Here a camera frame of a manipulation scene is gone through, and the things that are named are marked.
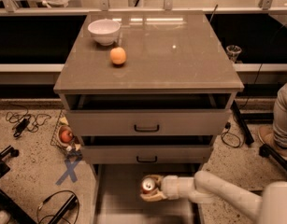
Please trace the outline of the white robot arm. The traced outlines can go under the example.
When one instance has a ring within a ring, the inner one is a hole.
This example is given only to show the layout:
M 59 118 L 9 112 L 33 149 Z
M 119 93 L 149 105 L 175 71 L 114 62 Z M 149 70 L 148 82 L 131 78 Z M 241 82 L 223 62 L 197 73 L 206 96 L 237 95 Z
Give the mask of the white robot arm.
M 254 224 L 287 224 L 287 182 L 269 184 L 261 196 L 206 171 L 194 176 L 146 175 L 140 184 L 145 202 L 187 199 L 211 203 L 217 196 L 231 204 Z

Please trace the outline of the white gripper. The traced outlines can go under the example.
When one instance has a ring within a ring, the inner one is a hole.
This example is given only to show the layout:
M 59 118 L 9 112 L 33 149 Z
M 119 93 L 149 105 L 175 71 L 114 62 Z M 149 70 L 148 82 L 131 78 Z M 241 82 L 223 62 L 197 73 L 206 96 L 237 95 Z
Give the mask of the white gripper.
M 141 194 L 140 197 L 143 201 L 160 202 L 165 199 L 176 200 L 179 198 L 179 178 L 176 175 L 167 175 L 164 178 L 161 175 L 146 175 L 145 177 L 152 177 L 156 187 L 161 186 L 161 191 Z

